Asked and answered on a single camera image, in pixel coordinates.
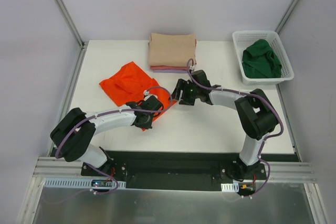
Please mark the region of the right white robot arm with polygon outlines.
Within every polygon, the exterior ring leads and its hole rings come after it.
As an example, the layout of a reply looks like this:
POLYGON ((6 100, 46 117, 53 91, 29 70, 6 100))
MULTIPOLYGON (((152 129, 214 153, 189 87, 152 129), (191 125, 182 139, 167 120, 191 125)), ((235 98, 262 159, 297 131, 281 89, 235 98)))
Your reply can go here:
POLYGON ((260 162, 264 141, 280 122, 280 117, 262 89, 239 92, 211 85, 203 70, 190 73, 190 80, 178 79, 173 100, 179 104, 194 105, 196 99, 209 105, 224 106, 236 110, 246 134, 239 153, 236 173, 248 179, 255 173, 254 165, 260 162))

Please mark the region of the orange t-shirt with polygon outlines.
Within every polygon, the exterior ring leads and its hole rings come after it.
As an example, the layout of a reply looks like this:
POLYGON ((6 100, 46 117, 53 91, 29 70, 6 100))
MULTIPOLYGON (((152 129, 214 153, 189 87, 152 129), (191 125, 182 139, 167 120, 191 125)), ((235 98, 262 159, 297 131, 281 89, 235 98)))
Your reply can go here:
POLYGON ((100 115, 103 119, 118 116, 125 116, 126 125, 132 126, 135 120, 135 109, 126 105, 127 102, 138 102, 154 95, 164 105, 161 114, 153 119, 158 119, 165 111, 167 111, 174 101, 169 91, 160 86, 159 83, 147 73, 145 73, 135 62, 130 62, 121 67, 121 69, 108 79, 104 79, 99 83, 105 94, 118 107, 115 111, 103 112, 100 115))

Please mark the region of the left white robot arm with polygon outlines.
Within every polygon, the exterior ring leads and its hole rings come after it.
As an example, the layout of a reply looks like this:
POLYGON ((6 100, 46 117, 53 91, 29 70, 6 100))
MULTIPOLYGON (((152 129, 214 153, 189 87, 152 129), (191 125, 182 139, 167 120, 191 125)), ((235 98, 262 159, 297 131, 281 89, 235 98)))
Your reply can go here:
POLYGON ((86 113, 80 108, 71 109, 50 134, 57 146, 55 157, 67 162, 80 160, 91 165, 99 176, 106 176, 110 173, 112 160, 102 148, 91 144, 93 137, 118 127, 150 129, 154 117, 163 109, 163 103, 154 95, 111 111, 86 113))

